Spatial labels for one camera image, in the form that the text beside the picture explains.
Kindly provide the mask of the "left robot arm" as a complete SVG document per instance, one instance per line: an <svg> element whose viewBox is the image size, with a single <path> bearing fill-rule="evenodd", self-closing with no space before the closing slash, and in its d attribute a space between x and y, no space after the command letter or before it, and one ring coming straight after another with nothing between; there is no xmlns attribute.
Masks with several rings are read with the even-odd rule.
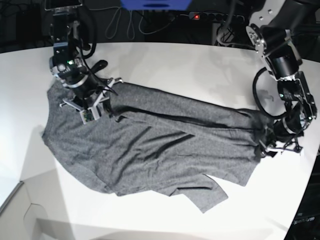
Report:
<svg viewBox="0 0 320 240"><path fill-rule="evenodd" d="M259 112L270 121L259 139L260 158L288 151L290 145L294 145L292 152L300 153L303 148L298 138L317 119L317 106L300 69L303 60L292 32L319 7L318 0L260 0L249 15L245 30L251 44L243 47L255 50L264 65L253 79L252 93ZM285 107L281 114L271 115L258 98L257 82L265 72L277 82Z"/></svg>

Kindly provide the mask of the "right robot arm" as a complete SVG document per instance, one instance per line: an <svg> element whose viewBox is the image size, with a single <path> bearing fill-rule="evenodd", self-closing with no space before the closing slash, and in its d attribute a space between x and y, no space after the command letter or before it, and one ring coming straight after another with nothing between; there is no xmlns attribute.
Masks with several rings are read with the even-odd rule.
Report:
<svg viewBox="0 0 320 240"><path fill-rule="evenodd" d="M53 56L49 59L50 72L63 87L74 93L72 99L64 98L61 107L70 106L81 117L83 124L97 121L100 105L106 106L113 86L122 78L100 78L97 72L108 66L99 60L93 66L86 62L97 47L97 23L82 0L46 0L44 9L52 12L50 37Z"/></svg>

